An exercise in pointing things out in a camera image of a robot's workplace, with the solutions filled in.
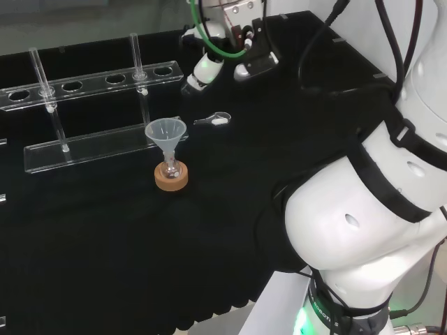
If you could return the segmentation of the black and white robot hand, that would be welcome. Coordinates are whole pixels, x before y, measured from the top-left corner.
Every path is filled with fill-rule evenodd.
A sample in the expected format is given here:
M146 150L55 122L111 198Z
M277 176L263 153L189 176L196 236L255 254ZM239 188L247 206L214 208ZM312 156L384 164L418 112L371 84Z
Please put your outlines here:
M201 94L234 62L237 82L275 69L280 55L270 40L266 1L188 1L193 26L181 36L202 57L182 86L184 96Z

